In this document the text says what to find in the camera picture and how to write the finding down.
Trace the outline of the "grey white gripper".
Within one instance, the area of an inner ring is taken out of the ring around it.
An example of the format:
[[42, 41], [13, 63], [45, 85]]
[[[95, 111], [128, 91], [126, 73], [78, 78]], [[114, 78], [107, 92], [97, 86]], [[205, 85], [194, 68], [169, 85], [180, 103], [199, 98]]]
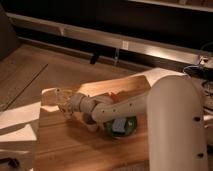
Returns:
[[69, 106], [58, 106], [66, 119], [71, 119], [74, 112], [82, 112], [91, 115], [92, 111], [98, 104], [96, 100], [82, 93], [76, 93], [73, 95], [73, 91], [69, 89], [54, 88], [53, 94], [57, 102], [66, 102], [70, 98]]

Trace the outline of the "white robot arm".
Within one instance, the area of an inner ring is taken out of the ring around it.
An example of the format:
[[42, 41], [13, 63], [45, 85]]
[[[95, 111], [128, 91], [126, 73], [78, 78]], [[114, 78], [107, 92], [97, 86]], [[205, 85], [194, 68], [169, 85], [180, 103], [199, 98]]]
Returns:
[[98, 123], [147, 115], [150, 171], [208, 171], [203, 92], [185, 76], [169, 75], [150, 90], [115, 103], [106, 95], [55, 90], [66, 114], [86, 113]]

